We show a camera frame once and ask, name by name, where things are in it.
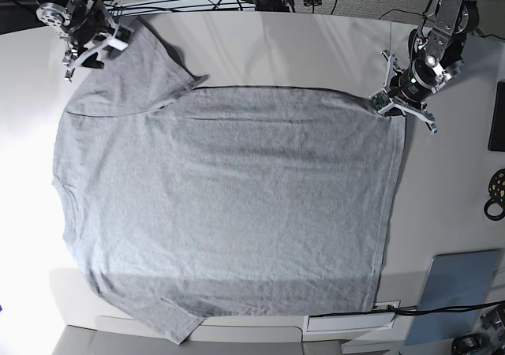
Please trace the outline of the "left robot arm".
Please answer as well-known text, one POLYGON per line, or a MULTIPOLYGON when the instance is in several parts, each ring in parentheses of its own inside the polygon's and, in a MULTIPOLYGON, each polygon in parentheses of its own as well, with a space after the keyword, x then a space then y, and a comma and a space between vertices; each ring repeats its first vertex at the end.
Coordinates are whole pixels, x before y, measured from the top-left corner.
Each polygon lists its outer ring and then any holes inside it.
POLYGON ((480 14, 477 0, 430 0, 421 16, 408 39, 408 66, 401 68, 396 55, 384 50, 385 81, 370 99, 378 114, 411 114, 436 133, 426 99, 462 71, 462 51, 467 36, 478 29, 480 14))

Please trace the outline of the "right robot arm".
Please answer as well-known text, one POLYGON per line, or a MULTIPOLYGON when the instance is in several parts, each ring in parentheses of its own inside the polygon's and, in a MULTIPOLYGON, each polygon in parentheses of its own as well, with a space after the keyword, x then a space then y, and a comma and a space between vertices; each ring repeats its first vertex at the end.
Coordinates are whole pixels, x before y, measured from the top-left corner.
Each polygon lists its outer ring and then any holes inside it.
POLYGON ((114 21, 107 0, 36 0, 36 16, 52 27, 66 43, 63 64, 65 80, 71 81, 78 67, 103 68, 98 59, 102 50, 123 51, 132 31, 114 21))

